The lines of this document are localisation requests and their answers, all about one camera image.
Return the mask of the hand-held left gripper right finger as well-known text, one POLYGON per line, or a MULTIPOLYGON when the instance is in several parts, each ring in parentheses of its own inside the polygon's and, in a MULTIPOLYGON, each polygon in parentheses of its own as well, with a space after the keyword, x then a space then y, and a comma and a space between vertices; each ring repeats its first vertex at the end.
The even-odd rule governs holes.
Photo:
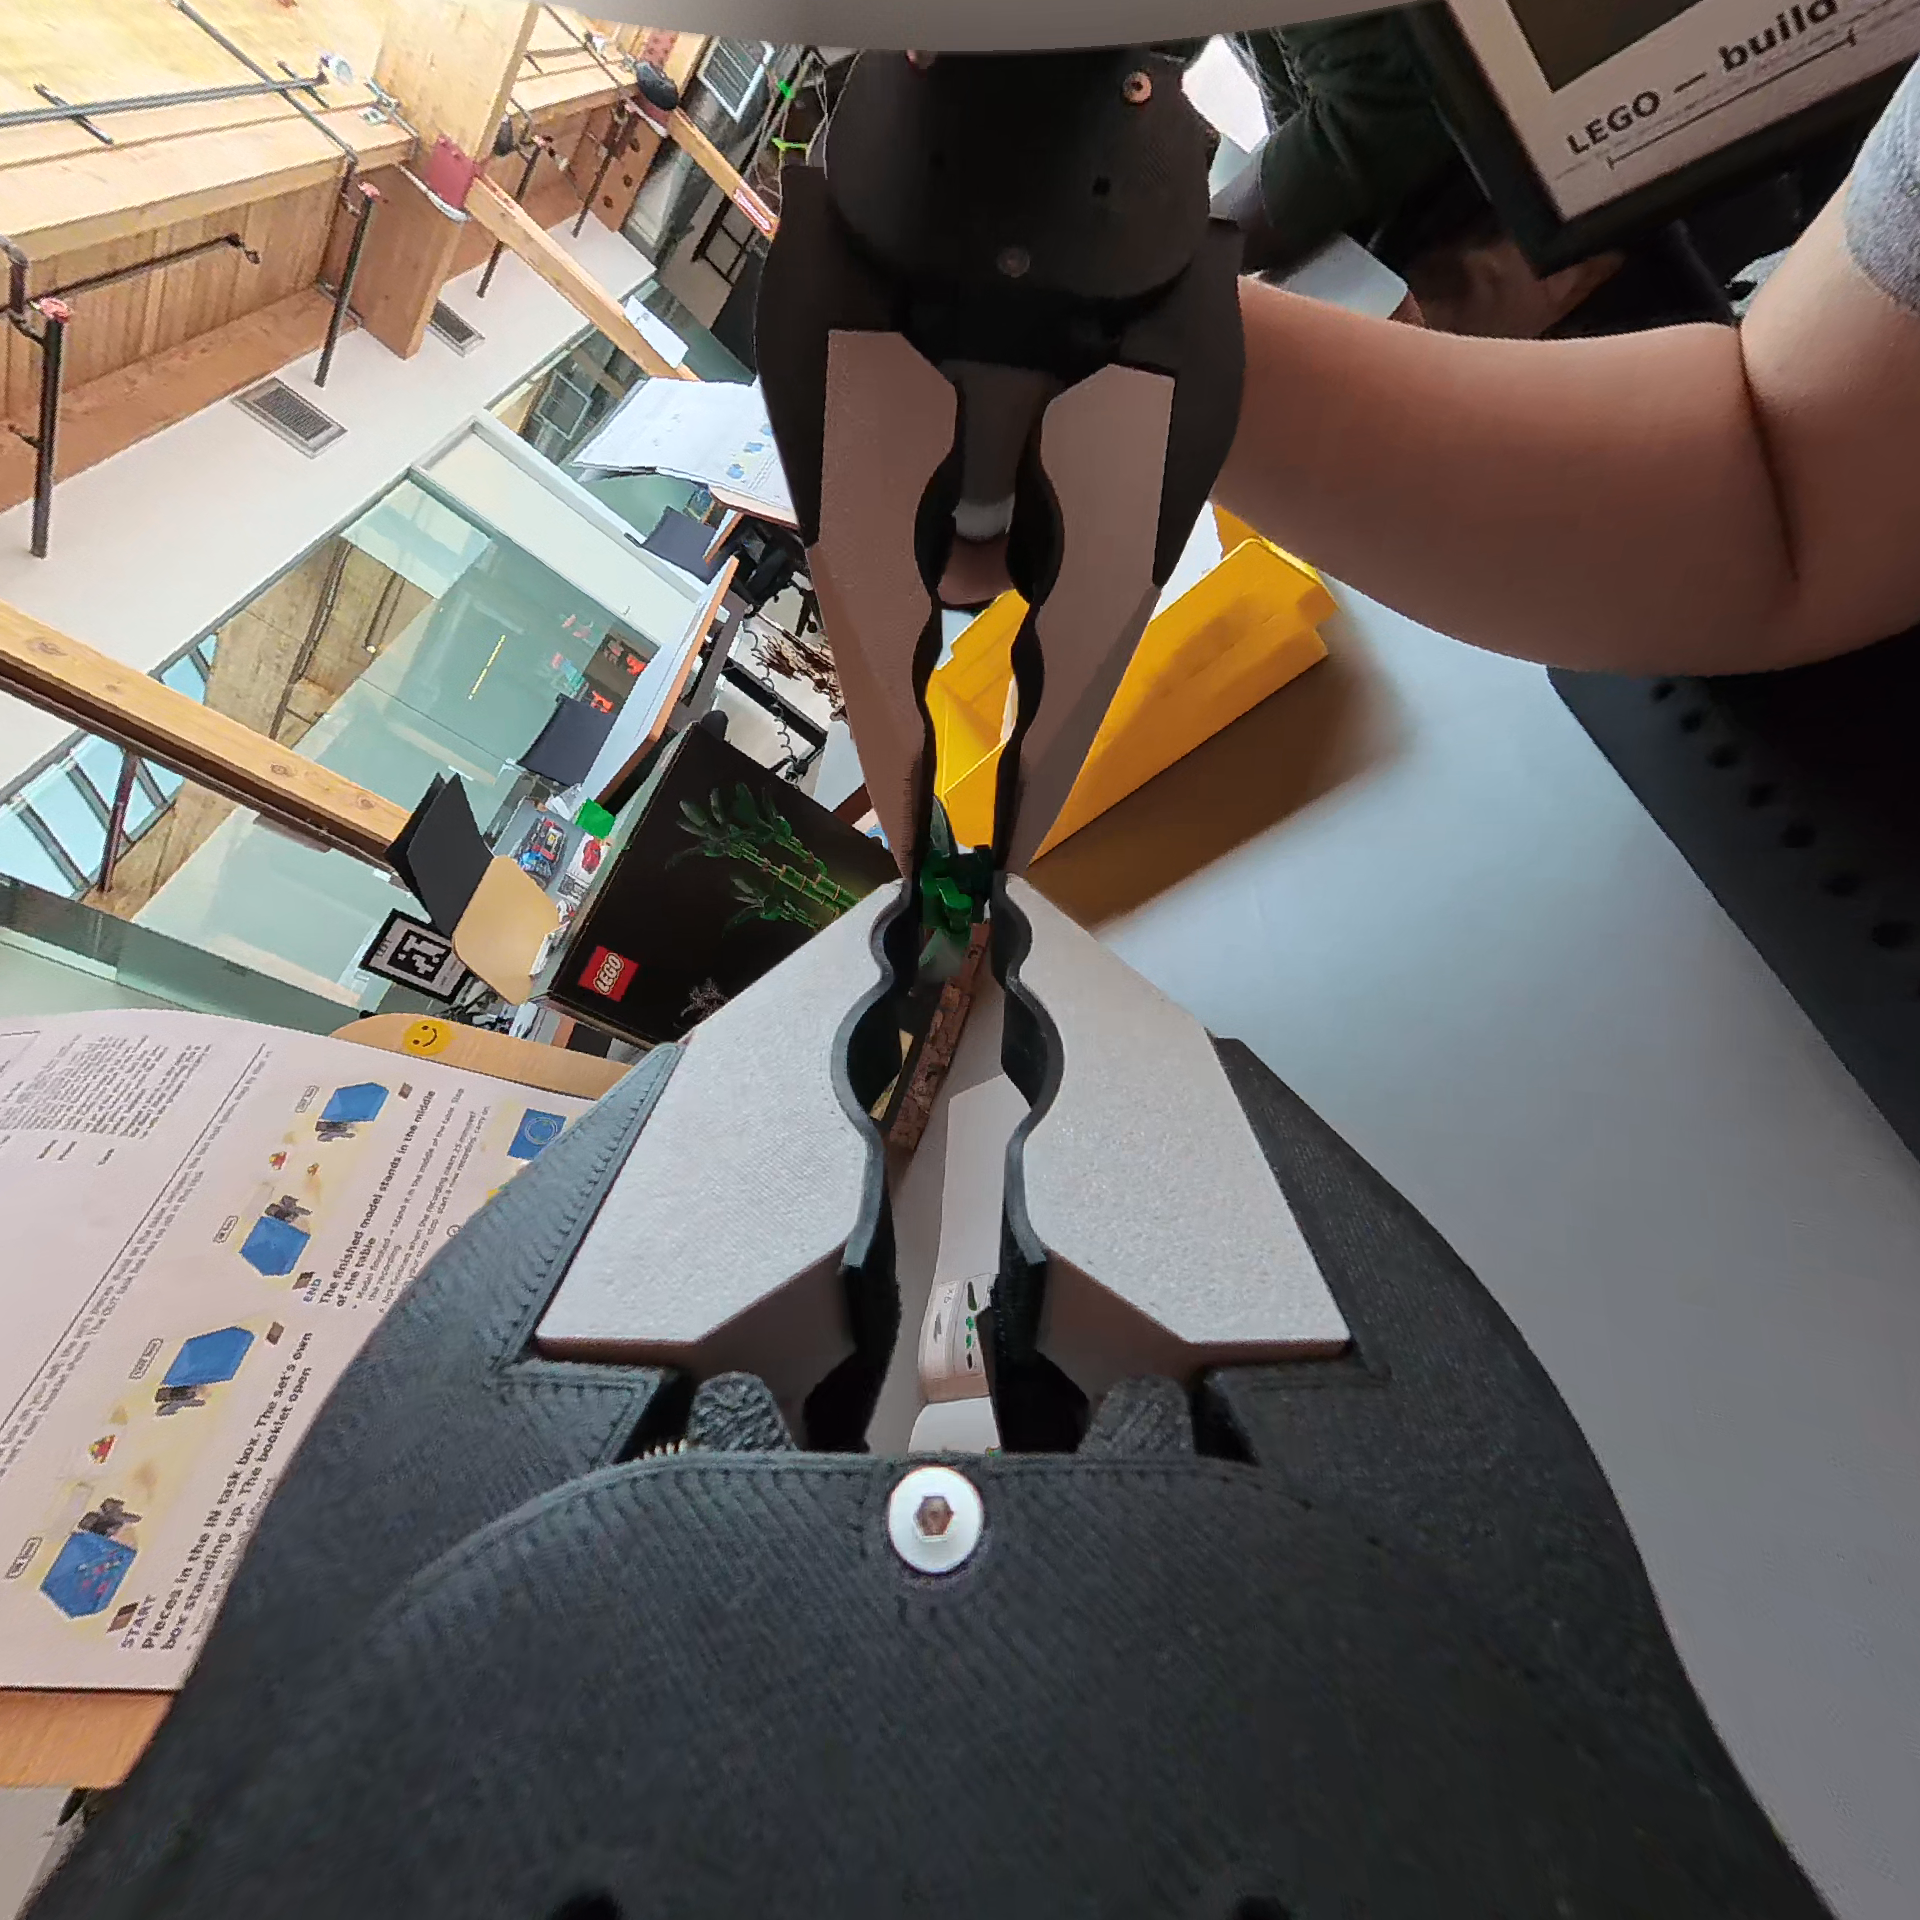
POLYGON ((1006 1452, 1073 1452, 1122 1380, 1331 1359, 1352 1331, 1206 1027, 1003 875, 1003 1157, 993 1404, 1006 1452))

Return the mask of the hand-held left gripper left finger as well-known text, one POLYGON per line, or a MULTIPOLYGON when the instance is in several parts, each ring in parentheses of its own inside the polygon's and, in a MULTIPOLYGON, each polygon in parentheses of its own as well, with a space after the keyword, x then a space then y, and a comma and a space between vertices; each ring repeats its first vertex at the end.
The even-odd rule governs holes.
POLYGON ((683 1043, 535 1343, 763 1380, 796 1435, 865 1452, 900 1327, 875 1111, 903 1065, 896 880, 683 1043))

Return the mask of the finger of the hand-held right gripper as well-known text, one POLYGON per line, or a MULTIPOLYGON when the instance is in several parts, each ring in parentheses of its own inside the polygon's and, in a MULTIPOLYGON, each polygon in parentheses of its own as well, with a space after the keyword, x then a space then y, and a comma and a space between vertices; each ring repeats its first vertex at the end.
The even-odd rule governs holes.
POLYGON ((955 407, 950 379, 906 336, 827 333, 814 588, 859 772, 906 878, 928 809, 918 653, 940 631, 918 536, 921 501, 953 452, 955 407))
POLYGON ((1024 873, 1063 814, 1148 617, 1162 476, 1178 388, 1170 375, 1105 367, 1055 396, 1041 419, 1041 468, 1063 533, 1034 614, 1041 695, 1022 703, 1008 851, 1024 873))

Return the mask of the dark green lego leaf piece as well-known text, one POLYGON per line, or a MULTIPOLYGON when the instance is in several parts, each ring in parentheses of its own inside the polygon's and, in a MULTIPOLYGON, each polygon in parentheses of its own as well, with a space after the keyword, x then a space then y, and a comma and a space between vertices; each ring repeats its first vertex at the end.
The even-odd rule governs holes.
POLYGON ((940 798, 930 801, 928 836, 919 856, 919 963, 951 974, 968 958, 974 928, 993 897, 993 843, 964 845, 940 798))

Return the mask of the person's right forearm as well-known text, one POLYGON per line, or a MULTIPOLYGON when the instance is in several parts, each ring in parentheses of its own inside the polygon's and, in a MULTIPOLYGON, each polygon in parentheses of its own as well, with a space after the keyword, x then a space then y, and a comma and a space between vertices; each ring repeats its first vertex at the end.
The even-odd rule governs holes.
POLYGON ((1240 287, 1217 499, 1427 629, 1536 665, 1759 675, 1916 625, 1916 311, 1858 179, 1739 327, 1502 343, 1240 287))

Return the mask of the black lego bamboo box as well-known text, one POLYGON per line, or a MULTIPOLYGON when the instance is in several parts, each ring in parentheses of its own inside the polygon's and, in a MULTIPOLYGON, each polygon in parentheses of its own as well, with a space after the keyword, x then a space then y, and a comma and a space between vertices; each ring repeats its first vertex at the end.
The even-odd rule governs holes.
POLYGON ((694 727, 620 816, 538 996, 640 1046, 678 1043, 896 880, 882 840, 694 727))

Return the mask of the yellow plastic bin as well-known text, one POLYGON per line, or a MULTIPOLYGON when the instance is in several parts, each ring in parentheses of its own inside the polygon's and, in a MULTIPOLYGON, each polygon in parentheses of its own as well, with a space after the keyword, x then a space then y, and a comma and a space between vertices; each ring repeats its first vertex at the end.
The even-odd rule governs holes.
MULTIPOLYGON (((1211 505, 1162 592, 1134 660, 1042 852, 1154 782, 1270 695, 1319 665, 1336 598, 1319 571, 1211 505)), ((950 614, 928 681, 935 795, 960 848, 993 840, 1000 757, 1016 724, 1011 649, 1024 598, 950 614)))

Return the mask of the black office chair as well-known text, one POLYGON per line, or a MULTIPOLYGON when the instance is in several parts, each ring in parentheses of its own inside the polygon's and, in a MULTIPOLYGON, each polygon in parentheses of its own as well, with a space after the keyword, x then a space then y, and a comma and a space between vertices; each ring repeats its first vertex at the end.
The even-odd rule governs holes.
POLYGON ((617 711, 593 697, 558 697, 534 742, 518 757, 518 766, 554 788, 578 785, 609 742, 616 720, 617 711))
POLYGON ((640 551, 700 588, 711 588, 715 579, 734 580, 737 575, 734 558, 708 552, 713 542, 715 527, 683 510, 667 508, 640 542, 640 551))

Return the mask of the distant instruction sheet stand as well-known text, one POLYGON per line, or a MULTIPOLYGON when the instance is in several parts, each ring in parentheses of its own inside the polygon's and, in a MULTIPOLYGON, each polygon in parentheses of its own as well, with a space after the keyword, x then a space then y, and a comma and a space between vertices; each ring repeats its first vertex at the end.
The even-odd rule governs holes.
POLYGON ((799 527, 762 383, 647 376, 575 452, 609 472, 663 472, 799 527))

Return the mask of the desk with wooden edge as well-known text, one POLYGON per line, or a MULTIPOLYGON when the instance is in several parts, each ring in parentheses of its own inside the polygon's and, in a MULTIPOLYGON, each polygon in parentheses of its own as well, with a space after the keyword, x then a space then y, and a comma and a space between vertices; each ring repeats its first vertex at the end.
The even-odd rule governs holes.
POLYGON ((729 597, 737 566, 739 558, 729 558, 720 566, 713 582, 698 592, 686 631, 665 643, 657 659, 642 667, 634 693, 617 711, 584 780, 584 791, 590 801, 604 809, 625 807, 620 795, 631 791, 640 759, 665 733, 708 631, 729 597))

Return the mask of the small white device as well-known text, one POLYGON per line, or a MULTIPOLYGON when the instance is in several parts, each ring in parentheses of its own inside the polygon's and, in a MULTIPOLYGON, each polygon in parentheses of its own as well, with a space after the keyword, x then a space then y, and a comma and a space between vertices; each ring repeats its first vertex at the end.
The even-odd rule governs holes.
POLYGON ((995 1272, 935 1280, 919 1336, 919 1385, 928 1404, 976 1401, 990 1393, 988 1336, 995 1272))

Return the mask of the brown speckled block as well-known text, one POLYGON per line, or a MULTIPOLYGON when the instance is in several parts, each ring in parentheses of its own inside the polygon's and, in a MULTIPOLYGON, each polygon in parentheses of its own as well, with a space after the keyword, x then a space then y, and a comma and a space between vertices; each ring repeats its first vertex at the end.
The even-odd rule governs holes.
POLYGON ((882 1135, 889 1151, 913 1157, 928 1128, 938 1096, 944 1091, 960 1039, 964 1037, 980 972, 993 947, 993 926, 971 928, 964 958, 943 982, 928 1019, 918 1028, 903 1055, 895 1093, 882 1111, 882 1135))

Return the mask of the small printed tag sign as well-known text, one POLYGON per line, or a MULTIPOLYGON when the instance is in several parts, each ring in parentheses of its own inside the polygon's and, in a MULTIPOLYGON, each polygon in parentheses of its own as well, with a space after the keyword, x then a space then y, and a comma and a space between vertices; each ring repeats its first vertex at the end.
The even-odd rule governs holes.
POLYGON ((468 979, 451 936, 403 909, 382 920, 356 966, 442 1004, 458 1000, 468 979))

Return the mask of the black stand panel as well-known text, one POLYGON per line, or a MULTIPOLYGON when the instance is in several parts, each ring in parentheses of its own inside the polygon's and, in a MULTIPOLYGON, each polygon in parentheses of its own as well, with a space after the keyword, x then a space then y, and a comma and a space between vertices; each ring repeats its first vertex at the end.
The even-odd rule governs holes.
POLYGON ((465 782, 455 775, 432 777, 390 848, 393 873, 443 936, 452 936, 491 856, 465 782))

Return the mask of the framed tag sign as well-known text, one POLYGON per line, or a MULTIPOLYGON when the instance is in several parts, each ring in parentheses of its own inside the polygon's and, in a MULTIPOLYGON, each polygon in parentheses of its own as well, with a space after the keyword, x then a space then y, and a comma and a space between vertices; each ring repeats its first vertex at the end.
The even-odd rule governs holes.
POLYGON ((1448 3, 1559 216, 1903 68, 1916 3, 1448 3))

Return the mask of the black perforated chair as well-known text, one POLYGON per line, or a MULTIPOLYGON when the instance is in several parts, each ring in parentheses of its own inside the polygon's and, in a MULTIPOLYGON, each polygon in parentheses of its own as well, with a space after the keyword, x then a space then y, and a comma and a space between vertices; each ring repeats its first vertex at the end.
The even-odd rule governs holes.
POLYGON ((1919 631, 1793 670, 1550 684, 1919 1151, 1919 631))

